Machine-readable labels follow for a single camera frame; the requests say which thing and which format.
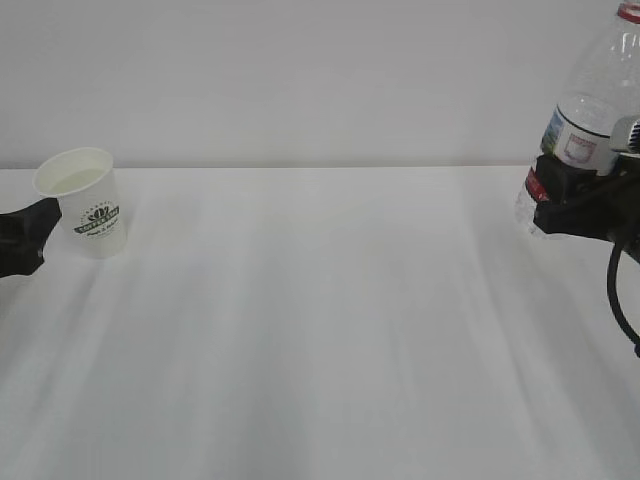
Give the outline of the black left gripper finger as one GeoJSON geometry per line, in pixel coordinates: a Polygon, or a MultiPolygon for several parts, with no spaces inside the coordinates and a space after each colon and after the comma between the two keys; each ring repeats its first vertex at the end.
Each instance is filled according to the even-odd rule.
{"type": "Polygon", "coordinates": [[[44,263],[44,247],[61,219],[55,198],[44,198],[21,210],[2,213],[1,277],[30,276],[44,263]]]}

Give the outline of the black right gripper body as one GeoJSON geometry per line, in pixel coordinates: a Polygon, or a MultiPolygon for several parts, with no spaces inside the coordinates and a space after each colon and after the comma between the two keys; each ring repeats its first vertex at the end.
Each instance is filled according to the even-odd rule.
{"type": "Polygon", "coordinates": [[[533,167],[533,224],[546,234],[613,242],[624,227],[639,218],[639,160],[635,157],[618,156],[612,172],[597,174],[588,191],[563,203],[533,199],[533,167]]]}

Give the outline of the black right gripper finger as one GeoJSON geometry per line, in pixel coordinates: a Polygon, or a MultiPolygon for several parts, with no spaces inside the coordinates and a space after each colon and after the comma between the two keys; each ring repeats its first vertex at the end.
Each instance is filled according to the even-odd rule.
{"type": "Polygon", "coordinates": [[[563,203],[588,191],[596,180],[595,170],[576,168],[543,154],[533,167],[533,199],[537,203],[563,203]]]}

